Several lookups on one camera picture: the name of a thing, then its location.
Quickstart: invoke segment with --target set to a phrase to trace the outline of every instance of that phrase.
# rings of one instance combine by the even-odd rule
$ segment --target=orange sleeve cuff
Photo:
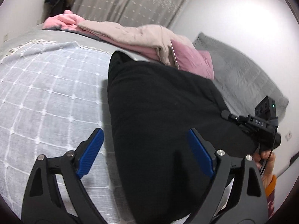
[[[276,185],[276,176],[273,175],[271,183],[265,189],[266,197],[268,197],[273,192],[273,190],[275,189],[275,185]]]

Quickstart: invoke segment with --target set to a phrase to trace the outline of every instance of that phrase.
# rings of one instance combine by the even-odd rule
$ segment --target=black pillow
[[[190,128],[230,156],[256,149],[221,118],[227,107],[209,79],[115,52],[107,91],[118,171],[137,223],[168,224],[201,203],[210,180],[189,149]]]

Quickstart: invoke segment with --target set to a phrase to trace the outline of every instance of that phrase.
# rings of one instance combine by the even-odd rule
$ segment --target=beige blanket
[[[161,25],[148,24],[135,28],[123,27],[113,22],[84,20],[78,26],[107,42],[139,52],[169,66],[178,66],[170,40],[176,40],[194,48],[192,42],[187,37],[176,35]]]

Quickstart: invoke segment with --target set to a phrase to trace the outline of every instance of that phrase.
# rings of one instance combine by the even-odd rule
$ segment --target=hand
[[[255,160],[255,163],[256,163],[258,169],[261,169],[261,167],[262,167],[262,165],[259,163],[259,161],[261,159],[267,160],[269,157],[269,154],[270,154],[270,151],[264,151],[264,152],[262,152],[261,155],[259,155],[258,153],[253,154],[252,157]],[[272,181],[275,158],[276,158],[276,156],[275,156],[274,152],[272,152],[272,154],[269,158],[269,161],[267,163],[266,169],[264,170],[264,175],[262,176],[264,188],[267,188],[268,185]]]

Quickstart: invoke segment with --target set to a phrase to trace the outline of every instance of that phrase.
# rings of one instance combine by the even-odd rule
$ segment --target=sleeve
[[[268,202],[268,216],[269,218],[274,214],[274,196],[275,196],[276,176],[273,175],[271,183],[265,189]]]

